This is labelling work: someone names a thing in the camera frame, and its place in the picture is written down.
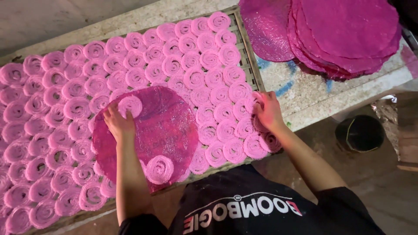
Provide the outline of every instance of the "black t-shirt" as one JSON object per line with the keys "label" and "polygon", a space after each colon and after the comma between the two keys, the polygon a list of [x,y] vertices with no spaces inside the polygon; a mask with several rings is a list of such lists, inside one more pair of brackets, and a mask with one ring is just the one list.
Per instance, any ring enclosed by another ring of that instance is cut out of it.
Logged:
{"label": "black t-shirt", "polygon": [[266,180],[252,166],[218,172],[187,185],[167,230],[154,215],[126,219],[130,234],[384,234],[346,187],[318,193],[318,205],[293,189]]}

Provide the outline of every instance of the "sleeve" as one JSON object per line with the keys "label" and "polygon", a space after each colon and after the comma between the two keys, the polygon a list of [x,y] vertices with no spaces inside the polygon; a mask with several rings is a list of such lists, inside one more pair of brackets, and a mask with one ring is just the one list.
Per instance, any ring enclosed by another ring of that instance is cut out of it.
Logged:
{"label": "sleeve", "polygon": [[118,235],[165,235],[167,232],[167,228],[155,215],[143,214],[122,221]]}
{"label": "sleeve", "polygon": [[360,198],[346,187],[319,192],[318,207],[339,229],[349,234],[385,233],[376,225]]}

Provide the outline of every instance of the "concrete floor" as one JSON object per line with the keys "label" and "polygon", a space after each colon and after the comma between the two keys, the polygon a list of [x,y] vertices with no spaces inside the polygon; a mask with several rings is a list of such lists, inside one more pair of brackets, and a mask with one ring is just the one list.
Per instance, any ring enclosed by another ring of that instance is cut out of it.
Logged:
{"label": "concrete floor", "polygon": [[[357,114],[375,116],[370,106],[360,108],[351,115]],[[336,126],[337,123],[328,118],[298,131],[297,134],[337,170],[362,199],[383,231],[388,235],[418,234],[418,173],[396,168],[397,155],[387,139],[381,148],[369,153],[348,153],[342,150],[334,136]],[[315,197],[286,153],[255,161],[253,166],[267,179],[290,186],[315,202]],[[156,215],[167,227],[176,214],[183,188],[178,187],[153,197]],[[110,235],[117,234],[117,231],[116,212],[112,212],[64,234]]]}

